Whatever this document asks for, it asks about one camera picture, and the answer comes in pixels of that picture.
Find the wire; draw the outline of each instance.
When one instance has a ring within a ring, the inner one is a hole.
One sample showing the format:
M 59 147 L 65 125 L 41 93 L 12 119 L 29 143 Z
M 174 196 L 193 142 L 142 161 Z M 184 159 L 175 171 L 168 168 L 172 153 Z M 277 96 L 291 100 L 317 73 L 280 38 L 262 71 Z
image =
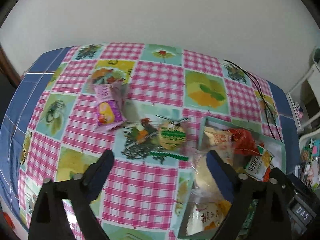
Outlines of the wire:
M 243 70 L 241 67 L 239 67 L 237 64 L 233 63 L 232 61 L 229 61 L 229 60 L 226 60 L 226 59 L 225 59 L 225 61 L 226 61 L 226 62 L 229 62 L 229 63 L 231 63 L 231 64 L 233 64 L 233 65 L 235 65 L 237 68 L 239 68 L 241 71 L 243 71 L 243 73 L 245 73 L 245 74 L 247 75 L 247 77 L 251 80 L 251 82 L 255 85 L 255 87 L 256 87 L 256 89 L 257 89 L 257 91 L 258 91 L 258 93 L 259 93 L 259 95 L 260 95 L 260 97 L 261 97 L 261 99 L 262 99 L 262 101 L 264 102 L 264 105 L 265 105 L 264 112 L 265 112 L 265 115 L 266 115 L 266 120 L 267 120 L 267 124 L 268 124 L 269 130 L 270 130 L 270 132 L 271 132 L 271 135 L 272 135 L 272 137 L 273 137 L 274 139 L 276 139 L 275 136 L 273 135 L 273 132 L 272 132 L 271 127 L 270 127 L 270 124 L 269 124 L 269 118 L 268 118 L 268 114 L 267 114 L 267 108 L 268 108 L 268 110 L 269 110 L 269 112 L 270 112 L 270 114 L 271 114 L 273 123 L 275 124 L 275 127 L 276 127 L 277 133 L 278 133 L 278 135 L 279 135 L 280 141 L 283 142 L 282 139 L 281 139 L 281 136 L 280 136 L 278 127 L 277 127 L 277 125 L 276 125 L 276 119 L 275 119 L 275 117 L 273 116 L 272 111 L 271 111 L 269 105 L 267 104 L 267 102 L 265 101 L 265 99 L 264 99 L 264 97 L 263 97 L 262 89 L 261 89 L 260 83 L 259 83 L 259 81 L 257 80 L 257 78 L 256 78 L 255 76 L 253 76 L 251 73 Z

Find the pink snack wrapper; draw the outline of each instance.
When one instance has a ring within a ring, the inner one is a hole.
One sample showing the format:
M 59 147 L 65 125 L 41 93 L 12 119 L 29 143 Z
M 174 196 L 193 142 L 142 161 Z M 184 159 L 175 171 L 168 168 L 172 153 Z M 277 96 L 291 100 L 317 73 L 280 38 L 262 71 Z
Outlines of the pink snack wrapper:
M 109 131 L 126 121 L 121 112 L 121 82 L 95 85 L 97 95 L 97 126 L 96 132 Z

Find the green leaf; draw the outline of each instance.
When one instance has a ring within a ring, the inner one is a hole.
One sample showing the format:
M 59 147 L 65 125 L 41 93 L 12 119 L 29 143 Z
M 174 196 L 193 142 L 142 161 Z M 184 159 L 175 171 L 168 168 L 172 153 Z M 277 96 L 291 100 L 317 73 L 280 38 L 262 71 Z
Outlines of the green leaf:
M 208 94 L 211 94 L 212 91 L 209 87 L 207 87 L 206 85 L 204 84 L 200 84 L 200 89 L 204 92 L 204 93 L 208 93 Z
M 211 97 L 217 99 L 218 101 L 223 101 L 226 99 L 222 94 L 217 93 L 215 91 L 211 91 Z

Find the metal bolt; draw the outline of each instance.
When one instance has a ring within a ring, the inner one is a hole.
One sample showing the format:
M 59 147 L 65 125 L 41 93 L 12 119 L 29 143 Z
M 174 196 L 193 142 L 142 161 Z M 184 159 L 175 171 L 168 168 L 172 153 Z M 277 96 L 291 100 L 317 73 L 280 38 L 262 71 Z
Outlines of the metal bolt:
M 275 178 L 270 178 L 269 181 L 272 184 L 277 184 L 278 183 L 278 181 Z
M 247 174 L 244 174 L 244 173 L 239 173 L 238 174 L 238 178 L 239 179 L 242 179 L 242 180 L 246 180 L 248 178 L 248 175 Z
M 48 182 L 50 182 L 50 181 L 51 181 L 50 178 L 45 178 L 45 179 L 43 180 L 43 184 L 48 183 Z
M 76 173 L 73 175 L 73 179 L 81 179 L 82 178 L 82 173 Z

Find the black device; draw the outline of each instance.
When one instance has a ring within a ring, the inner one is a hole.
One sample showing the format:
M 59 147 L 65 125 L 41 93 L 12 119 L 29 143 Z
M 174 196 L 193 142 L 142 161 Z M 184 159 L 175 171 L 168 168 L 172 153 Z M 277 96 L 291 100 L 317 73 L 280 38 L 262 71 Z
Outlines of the black device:
M 237 174 L 214 150 L 208 152 L 209 157 L 217 162 L 213 175 L 224 176 L 234 194 L 232 206 L 212 240 L 236 239 L 253 199 L 258 199 L 258 205 L 246 239 L 291 240 L 292 219 L 303 228 L 301 239 L 319 238 L 319 199 L 300 180 L 274 168 L 269 182 L 255 181 L 246 174 Z M 113 161 L 113 152 L 106 150 L 83 175 L 78 173 L 61 182 L 46 180 L 32 213 L 28 239 L 74 240 L 62 202 L 70 199 L 85 239 L 109 240 L 89 204 L 102 190 Z

